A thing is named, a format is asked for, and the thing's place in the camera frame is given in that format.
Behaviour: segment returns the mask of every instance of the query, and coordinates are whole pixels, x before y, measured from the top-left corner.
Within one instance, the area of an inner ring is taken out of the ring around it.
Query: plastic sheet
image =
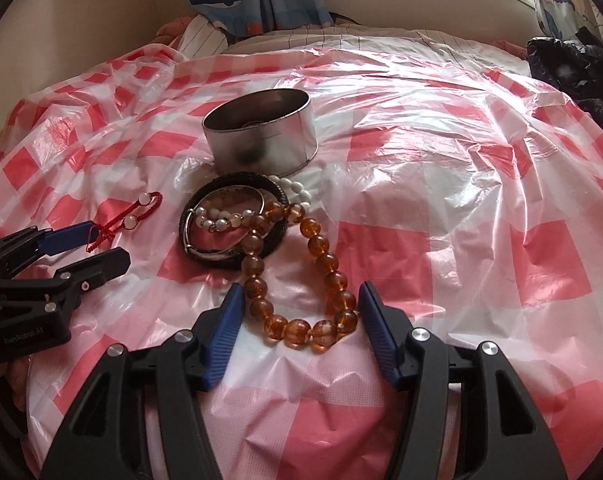
[[[312,96],[319,153],[295,178],[351,288],[373,280],[387,304],[447,342],[496,341],[576,479],[603,445],[603,131],[524,76],[344,50],[187,61],[148,46],[18,104],[0,141],[0,236],[103,222],[144,191],[165,197],[113,241],[131,253],[127,275],[84,297],[70,343],[33,358],[37,462],[110,343],[162,342],[239,278],[188,260],[178,219],[214,176],[205,113],[274,87]],[[266,264],[278,312],[323,317],[322,279],[297,230]],[[404,402],[381,380],[362,326],[318,355],[267,345],[249,322],[223,383],[201,400],[234,480],[381,479]],[[148,412],[159,480],[152,403]]]

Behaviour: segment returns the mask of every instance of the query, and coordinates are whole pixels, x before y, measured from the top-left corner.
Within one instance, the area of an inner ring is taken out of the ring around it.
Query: white wall
[[[519,0],[325,1],[363,25],[518,44],[539,34],[534,10]],[[186,0],[15,0],[0,21],[0,130],[25,95],[133,50],[190,13]]]

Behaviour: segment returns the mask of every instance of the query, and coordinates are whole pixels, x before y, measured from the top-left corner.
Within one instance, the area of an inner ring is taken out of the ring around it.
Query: amber bead bracelet
[[[328,292],[328,309],[332,319],[323,319],[311,327],[303,319],[288,321],[284,316],[275,314],[273,304],[266,299],[268,284],[261,278],[264,272],[264,260],[259,256],[265,235],[271,222],[286,218],[293,224],[299,224],[301,234],[308,238],[308,250],[316,258],[317,268],[326,274],[325,285]],[[242,271],[246,276],[244,290],[250,302],[250,315],[264,323],[264,333],[271,339],[285,340],[293,348],[301,348],[312,343],[320,348],[333,346],[339,338],[350,334],[357,328],[357,298],[347,290],[348,278],[339,272],[339,260],[329,252],[328,238],[322,236],[321,225],[313,218],[306,216],[300,204],[283,206],[278,202],[270,202],[264,214],[253,215],[248,223],[251,232],[242,240],[242,249],[246,256],[242,260]]]

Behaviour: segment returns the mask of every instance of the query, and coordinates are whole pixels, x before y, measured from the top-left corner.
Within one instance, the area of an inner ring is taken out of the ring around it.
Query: jewelry
[[[135,229],[139,222],[148,218],[160,205],[162,205],[162,200],[164,200],[164,197],[159,191],[141,193],[135,203],[125,211],[122,211],[106,225],[96,225],[96,229],[99,231],[98,238],[86,247],[86,252],[91,253],[106,240],[115,238],[115,234],[121,229],[126,229],[128,231]],[[137,208],[146,206],[149,206],[149,208],[145,212],[139,215],[133,214]]]
[[[214,179],[208,184],[205,184],[205,186],[199,189],[197,193],[195,193],[195,195],[188,201],[179,220],[179,238],[184,246],[184,251],[186,254],[197,259],[200,263],[208,267],[215,267],[218,269],[240,270],[242,268],[243,254],[239,243],[237,243],[235,247],[228,249],[223,254],[218,254],[219,251],[209,251],[201,248],[195,248],[194,244],[190,241],[189,236],[190,226],[192,225],[193,220],[197,219],[197,217],[194,216],[195,209],[197,209],[199,206],[210,209],[210,206],[207,207],[204,205],[204,199],[206,196],[215,190],[231,186],[250,187],[253,189],[253,192],[259,192],[257,190],[262,189],[274,196],[277,202],[288,205],[288,197],[286,196],[286,193],[284,193],[282,188],[269,178],[257,173],[250,173],[248,171],[227,174]],[[263,200],[263,195],[261,193],[258,200]],[[273,253],[273,251],[279,247],[279,244],[284,239],[287,229],[288,222],[286,220],[275,223],[263,240],[264,257]]]
[[[315,264],[321,272],[326,273],[324,280],[328,290],[328,307],[333,312],[333,319],[323,319],[310,324],[303,319],[288,321],[284,316],[275,314],[273,304],[266,299],[268,284],[261,278],[264,272],[264,260],[259,256],[264,247],[261,235],[267,232],[270,222],[287,219],[300,225],[301,234],[308,238],[308,250],[315,256]],[[248,310],[251,316],[263,320],[264,333],[271,339],[285,340],[294,348],[301,348],[312,342],[320,348],[329,348],[344,335],[357,328],[357,298],[347,290],[348,278],[339,272],[339,260],[329,252],[328,238],[322,236],[321,225],[315,219],[306,216],[306,210],[300,204],[288,207],[278,202],[266,205],[263,215],[253,215],[248,221],[250,233],[242,240],[245,257],[242,271],[246,276],[244,290],[250,302]]]
[[[291,182],[288,178],[279,178],[277,175],[270,175],[269,179],[275,184],[279,184],[282,189],[290,189],[294,193],[297,193],[296,200],[291,200],[292,203],[301,205],[306,211],[310,211],[310,200],[312,195],[310,192],[304,189],[304,186],[300,182]],[[230,213],[226,210],[219,210],[217,208],[206,209],[205,207],[199,206],[195,209],[195,225],[202,229],[206,229],[211,233],[221,233],[228,229],[238,229],[239,227],[247,227],[248,219],[253,216],[255,212],[251,209],[244,210],[243,213]]]

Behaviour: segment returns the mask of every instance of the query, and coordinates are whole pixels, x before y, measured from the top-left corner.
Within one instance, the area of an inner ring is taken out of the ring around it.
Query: red string bracelet
[[[86,253],[91,253],[106,240],[112,240],[113,238],[115,238],[115,234],[121,229],[135,229],[139,222],[141,222],[145,218],[148,218],[153,213],[153,211],[155,211],[155,209],[162,205],[162,200],[164,200],[164,197],[159,191],[154,191],[152,193],[142,193],[137,199],[137,202],[135,202],[125,211],[122,211],[119,215],[113,218],[106,225],[96,224],[94,228],[99,231],[98,238],[86,247]],[[135,211],[138,207],[146,206],[150,207],[140,215],[133,214],[133,211]]]

